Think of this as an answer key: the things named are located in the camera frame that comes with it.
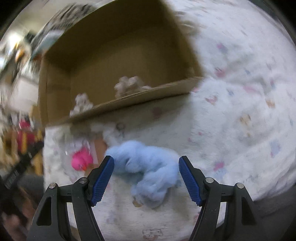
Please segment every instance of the metal screw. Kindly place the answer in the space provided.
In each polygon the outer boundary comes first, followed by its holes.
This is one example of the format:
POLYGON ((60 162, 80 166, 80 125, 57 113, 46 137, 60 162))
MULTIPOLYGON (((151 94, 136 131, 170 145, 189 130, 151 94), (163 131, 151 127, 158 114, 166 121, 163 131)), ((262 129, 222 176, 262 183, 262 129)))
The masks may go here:
POLYGON ((53 188, 55 188, 56 185, 57 185, 56 183, 51 183, 48 187, 49 187, 50 189, 53 189, 53 188))
POLYGON ((79 179, 79 183, 83 184, 87 182, 87 178, 86 177, 82 177, 79 179))
POLYGON ((237 187, 240 188, 240 189, 243 189, 243 188, 244 188, 244 184, 242 184, 242 183, 237 183, 237 187))
POLYGON ((207 183, 213 183, 213 182, 214 182, 214 179, 211 178, 211 177, 207 177, 207 178, 205 179, 205 181, 206 181, 207 183))

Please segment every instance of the blue fluffy object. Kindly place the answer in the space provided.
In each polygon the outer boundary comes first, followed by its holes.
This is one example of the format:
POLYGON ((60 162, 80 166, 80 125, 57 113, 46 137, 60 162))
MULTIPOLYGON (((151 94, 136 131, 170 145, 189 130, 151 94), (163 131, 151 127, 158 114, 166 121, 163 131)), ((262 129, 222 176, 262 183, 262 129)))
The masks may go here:
POLYGON ((179 179, 178 154, 170 149, 127 141, 106 151, 114 159, 114 174, 133 175, 131 194, 138 203, 158 207, 179 179))

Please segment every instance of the pink toy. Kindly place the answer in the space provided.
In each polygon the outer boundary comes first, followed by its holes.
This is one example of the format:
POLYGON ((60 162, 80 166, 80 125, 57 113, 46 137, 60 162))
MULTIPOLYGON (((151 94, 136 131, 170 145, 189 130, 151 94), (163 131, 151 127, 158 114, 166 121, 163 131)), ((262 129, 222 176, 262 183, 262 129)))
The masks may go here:
POLYGON ((85 171, 93 162, 90 151, 86 147, 82 147, 80 151, 74 153, 71 164, 76 171, 85 171))

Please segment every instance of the open cardboard box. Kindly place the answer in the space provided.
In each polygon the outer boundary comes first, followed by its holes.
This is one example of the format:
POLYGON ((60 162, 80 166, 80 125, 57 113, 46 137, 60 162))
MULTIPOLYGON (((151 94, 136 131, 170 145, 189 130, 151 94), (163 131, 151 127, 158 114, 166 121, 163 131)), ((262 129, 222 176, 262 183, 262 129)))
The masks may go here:
POLYGON ((42 125, 74 123, 188 93, 201 76, 196 56, 166 4, 114 0, 75 24, 45 54, 39 80, 42 125), (123 76, 139 76, 152 88, 115 99, 114 86, 123 76), (80 93, 87 93, 94 108, 70 118, 80 93))

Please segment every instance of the blue gripper pad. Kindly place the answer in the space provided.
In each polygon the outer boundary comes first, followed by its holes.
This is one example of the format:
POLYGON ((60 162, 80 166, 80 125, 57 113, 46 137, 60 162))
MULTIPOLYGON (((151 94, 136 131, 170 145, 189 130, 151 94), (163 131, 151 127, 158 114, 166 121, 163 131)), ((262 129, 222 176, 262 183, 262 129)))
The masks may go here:
POLYGON ((191 200, 197 205, 201 205, 202 199, 200 197, 200 188, 182 157, 179 159, 179 171, 181 173, 183 181, 185 182, 191 200))
POLYGON ((106 156, 105 159, 101 163, 101 165, 105 164, 105 166, 93 185, 91 202, 94 206, 97 202, 102 200, 103 194, 114 170, 114 159, 110 156, 106 156))

